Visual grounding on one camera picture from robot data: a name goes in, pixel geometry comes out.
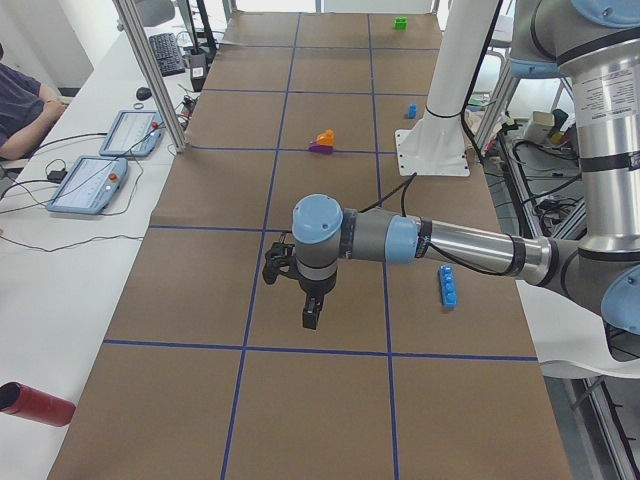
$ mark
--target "black band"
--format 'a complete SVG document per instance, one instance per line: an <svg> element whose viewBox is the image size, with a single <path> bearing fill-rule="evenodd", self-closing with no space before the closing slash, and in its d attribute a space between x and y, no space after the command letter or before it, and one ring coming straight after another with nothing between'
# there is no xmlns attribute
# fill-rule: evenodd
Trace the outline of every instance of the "black band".
<svg viewBox="0 0 640 480"><path fill-rule="evenodd" d="M350 259L353 254L353 236L356 231L357 210L345 208L342 211L342 227L340 230L340 258Z"/></svg>
<svg viewBox="0 0 640 480"><path fill-rule="evenodd" d="M431 110L429 110L429 107L425 105L425 109L427 110L427 112L429 112L431 115L433 115L434 117L438 117L438 118L456 118L458 115L460 115L460 112L454 114L454 115L439 115L437 113L432 112Z"/></svg>
<svg viewBox="0 0 640 480"><path fill-rule="evenodd" d="M606 37L598 38L597 40L593 40L564 52L558 57L558 65L562 65L569 60L573 60L574 58L581 57L588 53L595 52L601 48L610 47L611 45L627 42L636 38L640 38L640 27L622 30L621 32L616 32L611 35L607 35Z"/></svg>
<svg viewBox="0 0 640 480"><path fill-rule="evenodd" d="M538 16L538 9L540 8L540 5L542 5L542 1L538 2L538 5L536 5L536 8L533 10L533 14L531 15L531 23L529 24L531 40L533 40L533 44L535 45L536 49L538 49L538 52L547 57L549 60L553 60L555 62L556 56L542 46L542 43L540 43L540 39L538 38L538 34L536 33L536 17Z"/></svg>
<svg viewBox="0 0 640 480"><path fill-rule="evenodd" d="M573 262L573 259L577 256L578 250L567 257L567 259L562 264L562 270L560 270L560 286L562 287L562 291L564 292L565 297L567 297L569 300L573 300L573 298L571 298L571 295L569 295L569 291L567 290L567 270L569 270L571 262Z"/></svg>
<svg viewBox="0 0 640 480"><path fill-rule="evenodd" d="M433 232L433 222L429 219L420 219L420 232L418 232L418 247L415 258L424 258L431 243L431 233Z"/></svg>
<svg viewBox="0 0 640 480"><path fill-rule="evenodd" d="M629 170L640 168L640 151L580 159L582 172L606 172L620 168L628 168Z"/></svg>
<svg viewBox="0 0 640 480"><path fill-rule="evenodd" d="M511 243L513 244L513 258L505 275L517 277L524 268L525 260L527 259L527 246L522 237L509 235L509 238L511 238Z"/></svg>
<svg viewBox="0 0 640 480"><path fill-rule="evenodd" d="M640 261L640 251L638 252L594 252L593 250L578 249L581 257L589 260L599 260L603 262L638 262Z"/></svg>
<svg viewBox="0 0 640 480"><path fill-rule="evenodd" d="M556 271L558 270L558 260L560 259L558 244L553 238L547 238L547 240L549 241L549 247L551 248L551 261L549 262L549 269L547 270L547 274L544 276L542 281L536 285L536 287L547 286L551 279L556 275Z"/></svg>

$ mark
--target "white table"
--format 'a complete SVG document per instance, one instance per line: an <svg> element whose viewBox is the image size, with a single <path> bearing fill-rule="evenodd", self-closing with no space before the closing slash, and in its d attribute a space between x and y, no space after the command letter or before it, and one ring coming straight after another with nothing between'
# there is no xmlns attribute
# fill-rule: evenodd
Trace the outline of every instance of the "white table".
<svg viewBox="0 0 640 480"><path fill-rule="evenodd" d="M117 112L137 102L135 92L145 84L123 33L45 141L108 131ZM190 88L189 75L165 77L165 84L177 105L185 94L178 84ZM144 105L156 108L153 99ZM103 138L44 148L19 181L46 178L45 168L56 158L64 159L69 169L78 156L97 155ZM54 215L37 206L0 214L0 229L9 239L48 249L96 236L143 237L174 159L170 144L164 132L153 153L140 160L144 173L126 213ZM106 212L126 207L139 171L130 162L129 177ZM45 183L27 187L39 201L54 191ZM16 187L0 202L0 211L32 203ZM0 240L0 384L18 381L77 403L139 246L139 240L117 239L43 253ZM0 477L46 478L66 431L0 415Z"/></svg>

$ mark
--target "red cylinder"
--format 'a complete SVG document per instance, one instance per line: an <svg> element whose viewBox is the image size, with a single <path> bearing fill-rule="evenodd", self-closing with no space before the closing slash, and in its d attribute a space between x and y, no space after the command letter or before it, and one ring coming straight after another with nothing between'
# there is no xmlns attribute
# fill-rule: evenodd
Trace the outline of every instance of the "red cylinder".
<svg viewBox="0 0 640 480"><path fill-rule="evenodd" d="M76 406L35 388L10 382L0 387L0 412L54 427L71 421Z"/></svg>

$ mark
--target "black keyboard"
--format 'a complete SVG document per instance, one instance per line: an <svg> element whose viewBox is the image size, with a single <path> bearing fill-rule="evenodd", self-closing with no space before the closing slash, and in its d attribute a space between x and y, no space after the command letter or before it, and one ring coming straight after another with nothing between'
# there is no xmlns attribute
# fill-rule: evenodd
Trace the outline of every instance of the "black keyboard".
<svg viewBox="0 0 640 480"><path fill-rule="evenodd" d="M149 37L151 50L156 57L163 77L184 72L180 48L173 33L160 33Z"/></svg>

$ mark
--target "orange object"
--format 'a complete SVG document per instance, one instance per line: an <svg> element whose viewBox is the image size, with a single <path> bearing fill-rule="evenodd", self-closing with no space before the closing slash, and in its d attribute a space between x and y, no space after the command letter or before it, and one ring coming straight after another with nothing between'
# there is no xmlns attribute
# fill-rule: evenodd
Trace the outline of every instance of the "orange object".
<svg viewBox="0 0 640 480"><path fill-rule="evenodd" d="M324 145L327 147L333 147L336 143L336 136L333 130L325 130L323 133L316 137L316 145Z"/></svg>

